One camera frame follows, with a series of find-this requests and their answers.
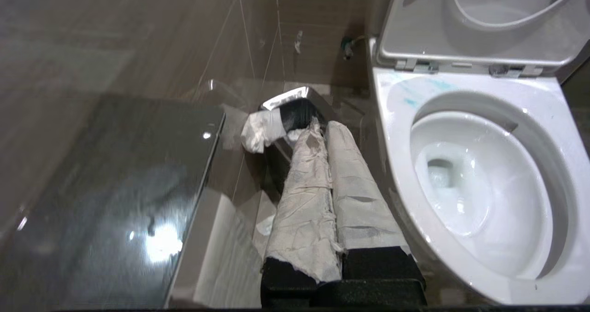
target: crumpled tissue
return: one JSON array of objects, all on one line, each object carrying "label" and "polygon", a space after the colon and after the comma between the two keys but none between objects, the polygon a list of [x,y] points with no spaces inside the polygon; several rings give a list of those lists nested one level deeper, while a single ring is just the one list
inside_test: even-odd
[{"label": "crumpled tissue", "polygon": [[289,262],[317,283],[342,277],[330,189],[325,140],[314,118],[293,149],[265,257]]},{"label": "crumpled tissue", "polygon": [[281,111],[252,113],[246,119],[242,129],[242,145],[250,153],[264,153],[264,147],[287,135],[281,120]]},{"label": "crumpled tissue", "polygon": [[338,241],[345,249],[402,247],[409,252],[369,167],[345,125],[326,130]]}]

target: brown tile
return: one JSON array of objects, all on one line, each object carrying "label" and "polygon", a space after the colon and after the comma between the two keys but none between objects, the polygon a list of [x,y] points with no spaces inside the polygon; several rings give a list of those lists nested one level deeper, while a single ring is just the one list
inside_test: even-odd
[{"label": "brown tile", "polygon": [[276,0],[241,0],[254,76],[264,78],[277,29]]},{"label": "brown tile", "polygon": [[191,94],[234,2],[156,0],[160,9],[154,13],[151,33],[113,89],[150,97],[185,98]]},{"label": "brown tile", "polygon": [[[356,37],[362,34],[361,30],[284,23],[281,23],[280,29],[285,81],[368,87],[364,41],[357,43],[351,60],[344,60],[340,48],[342,37]],[[301,54],[297,54],[293,46],[299,31],[303,31]]]},{"label": "brown tile", "polygon": [[362,22],[367,0],[278,0],[281,22],[347,26]]},{"label": "brown tile", "polygon": [[283,72],[283,50],[281,48],[280,36],[278,29],[272,44],[272,53],[268,60],[268,67],[264,77],[262,94],[259,103],[262,103],[283,92],[284,72]]},{"label": "brown tile", "polygon": [[255,108],[260,84],[253,78],[252,64],[240,3],[236,0],[217,45],[213,49],[194,100],[221,106],[225,123],[209,170],[207,186],[232,198],[244,150],[240,142],[248,113]]},{"label": "brown tile", "polygon": [[590,59],[584,62],[562,85],[563,95],[571,108],[590,108],[590,92],[588,92],[588,76],[590,76]]},{"label": "brown tile", "polygon": [[391,0],[369,0],[365,15],[365,34],[379,35]]},{"label": "brown tile", "polygon": [[197,86],[232,2],[0,0],[0,68],[27,76],[9,80],[17,89],[180,97]]},{"label": "brown tile", "polygon": [[[213,90],[210,87],[211,79],[216,83]],[[194,99],[212,105],[226,104],[249,112],[256,106],[261,84],[262,80],[254,77],[242,8],[236,0],[209,58]]]}]

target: white toilet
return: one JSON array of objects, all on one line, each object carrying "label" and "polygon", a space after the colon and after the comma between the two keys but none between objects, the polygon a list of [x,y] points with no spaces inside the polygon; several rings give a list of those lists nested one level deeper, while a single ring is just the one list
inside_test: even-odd
[{"label": "white toilet", "polygon": [[392,209],[499,303],[590,294],[590,163],[551,75],[589,37],[590,0],[392,0],[369,41]]}]

